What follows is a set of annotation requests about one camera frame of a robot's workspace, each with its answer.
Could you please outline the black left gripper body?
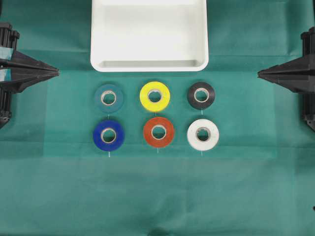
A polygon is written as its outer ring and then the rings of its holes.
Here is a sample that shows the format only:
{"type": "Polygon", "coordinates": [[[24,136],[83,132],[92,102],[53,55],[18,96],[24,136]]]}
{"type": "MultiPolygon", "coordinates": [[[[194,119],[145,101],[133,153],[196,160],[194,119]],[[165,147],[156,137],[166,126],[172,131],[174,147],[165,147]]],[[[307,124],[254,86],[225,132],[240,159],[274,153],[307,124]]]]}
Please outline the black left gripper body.
{"type": "MultiPolygon", "coordinates": [[[[0,59],[11,60],[16,50],[20,34],[12,29],[8,22],[0,23],[0,59]]],[[[11,70],[4,62],[0,62],[0,81],[11,82],[11,70]]],[[[12,92],[0,88],[0,127],[3,128],[12,116],[11,112],[12,92]]]]}

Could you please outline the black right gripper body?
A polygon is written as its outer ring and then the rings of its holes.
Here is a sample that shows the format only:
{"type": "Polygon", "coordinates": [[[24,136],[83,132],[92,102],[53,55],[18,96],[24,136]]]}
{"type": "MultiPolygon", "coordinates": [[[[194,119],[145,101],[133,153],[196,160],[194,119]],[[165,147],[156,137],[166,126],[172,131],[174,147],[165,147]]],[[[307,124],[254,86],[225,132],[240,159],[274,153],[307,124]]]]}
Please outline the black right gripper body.
{"type": "MultiPolygon", "coordinates": [[[[310,66],[315,65],[315,28],[301,34],[303,57],[309,60],[310,66]]],[[[315,130],[315,70],[307,71],[307,91],[302,95],[302,118],[315,130]]]]}

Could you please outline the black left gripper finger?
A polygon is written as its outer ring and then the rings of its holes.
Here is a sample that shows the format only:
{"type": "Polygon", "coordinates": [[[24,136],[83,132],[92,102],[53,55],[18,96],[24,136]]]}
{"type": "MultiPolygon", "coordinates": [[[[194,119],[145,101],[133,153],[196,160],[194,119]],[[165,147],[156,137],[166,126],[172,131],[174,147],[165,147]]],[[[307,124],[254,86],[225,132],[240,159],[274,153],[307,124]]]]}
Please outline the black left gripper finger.
{"type": "Polygon", "coordinates": [[[44,70],[1,70],[0,89],[11,93],[21,93],[37,83],[59,76],[59,72],[44,70]]]}
{"type": "Polygon", "coordinates": [[[31,58],[19,51],[13,51],[9,59],[0,59],[0,64],[1,66],[8,68],[36,69],[50,72],[59,72],[57,68],[31,58]]]}

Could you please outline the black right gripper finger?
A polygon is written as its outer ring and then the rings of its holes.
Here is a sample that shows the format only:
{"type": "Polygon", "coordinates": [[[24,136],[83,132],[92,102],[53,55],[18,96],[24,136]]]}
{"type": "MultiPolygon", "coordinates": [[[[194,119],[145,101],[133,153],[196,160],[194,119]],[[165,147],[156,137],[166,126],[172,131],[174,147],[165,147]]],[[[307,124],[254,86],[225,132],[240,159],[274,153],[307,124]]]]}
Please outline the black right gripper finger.
{"type": "Polygon", "coordinates": [[[314,74],[314,73],[315,73],[314,56],[303,56],[258,72],[258,74],[314,74]]]}
{"type": "Polygon", "coordinates": [[[315,92],[315,77],[311,75],[258,74],[258,77],[294,93],[315,92]]]}

